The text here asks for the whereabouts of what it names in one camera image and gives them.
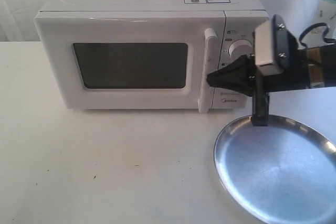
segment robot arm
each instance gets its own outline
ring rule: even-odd
[[[255,31],[255,55],[243,55],[227,67],[208,74],[211,87],[230,89],[253,98],[252,123],[267,126],[269,93],[278,91],[336,87],[336,40],[317,48],[302,43],[316,24],[299,38],[306,49],[299,50],[295,37],[287,31],[282,18],[275,15]]]

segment white microwave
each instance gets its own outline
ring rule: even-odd
[[[234,109],[208,73],[253,52],[259,0],[49,0],[35,18],[71,109]]]

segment white table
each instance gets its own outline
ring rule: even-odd
[[[212,150],[247,108],[74,111],[39,42],[0,43],[0,223],[256,224],[217,178]],[[336,142],[336,89],[271,96],[271,113]]]

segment black cable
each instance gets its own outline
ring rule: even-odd
[[[311,25],[310,27],[308,27],[306,30],[304,30],[302,32],[302,34],[299,37],[299,42],[302,46],[304,46],[305,48],[308,48],[306,43],[303,43],[302,40],[305,38],[305,36],[310,33],[313,29],[318,28],[318,27],[325,27],[324,32],[322,33],[322,39],[325,43],[327,44],[332,44],[332,43],[336,43],[336,39],[332,39],[332,38],[326,38],[326,35],[329,33],[329,26],[327,23],[317,23],[314,25]]]

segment silver plate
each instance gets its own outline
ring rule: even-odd
[[[214,160],[223,186],[250,214],[271,224],[336,223],[336,147],[312,128],[270,115],[219,134]]]

